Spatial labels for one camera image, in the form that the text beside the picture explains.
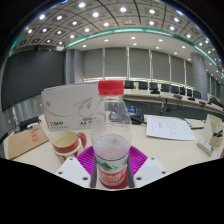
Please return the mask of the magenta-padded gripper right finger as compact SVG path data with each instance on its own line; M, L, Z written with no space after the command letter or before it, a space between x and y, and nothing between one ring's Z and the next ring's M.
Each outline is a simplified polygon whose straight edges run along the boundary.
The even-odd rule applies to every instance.
M129 151L127 180L130 188L140 188L168 175L168 171L155 157L147 157L135 147Z

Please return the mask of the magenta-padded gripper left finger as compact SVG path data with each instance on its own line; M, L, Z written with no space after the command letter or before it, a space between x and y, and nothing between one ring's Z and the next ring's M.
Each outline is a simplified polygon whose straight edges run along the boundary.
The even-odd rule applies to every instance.
M77 157L68 157L56 175L81 187L95 188L97 169L93 147L88 147Z

